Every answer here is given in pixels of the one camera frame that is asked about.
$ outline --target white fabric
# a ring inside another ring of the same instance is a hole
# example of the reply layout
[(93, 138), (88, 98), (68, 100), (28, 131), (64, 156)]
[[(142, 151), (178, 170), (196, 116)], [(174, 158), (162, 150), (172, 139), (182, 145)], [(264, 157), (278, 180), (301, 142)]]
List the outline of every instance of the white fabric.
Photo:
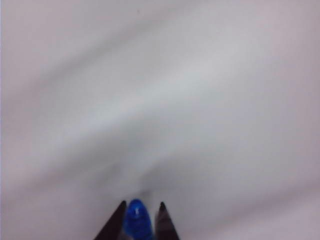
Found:
[(320, 2), (2, 1), (1, 239), (320, 239)]

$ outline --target dark pointed tip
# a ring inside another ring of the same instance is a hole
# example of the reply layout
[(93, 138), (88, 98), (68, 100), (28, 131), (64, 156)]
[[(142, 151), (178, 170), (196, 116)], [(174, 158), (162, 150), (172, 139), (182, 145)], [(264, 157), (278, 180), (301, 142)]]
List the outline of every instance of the dark pointed tip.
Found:
[(125, 201), (125, 200), (123, 200), (121, 203), (120, 203), (120, 205), (119, 205), (119, 207), (118, 208), (123, 208), (123, 207), (127, 207), (127, 202)]
[(160, 203), (159, 212), (164, 212), (166, 210), (167, 210), (167, 207), (166, 207), (165, 203), (162, 201)]
[(160, 203), (155, 219), (155, 236), (157, 240), (179, 240), (176, 228), (171, 220), (165, 203)]
[(116, 240), (122, 229), (122, 222), (125, 211), (127, 209), (127, 202), (122, 201), (101, 229), (95, 240)]

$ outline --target blue object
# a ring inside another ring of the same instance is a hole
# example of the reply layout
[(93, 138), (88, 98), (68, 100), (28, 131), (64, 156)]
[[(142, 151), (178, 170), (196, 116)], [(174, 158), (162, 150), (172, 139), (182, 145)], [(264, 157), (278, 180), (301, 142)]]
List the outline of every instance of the blue object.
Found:
[(124, 215), (123, 228), (134, 240), (154, 239), (150, 217), (141, 200), (130, 202)]

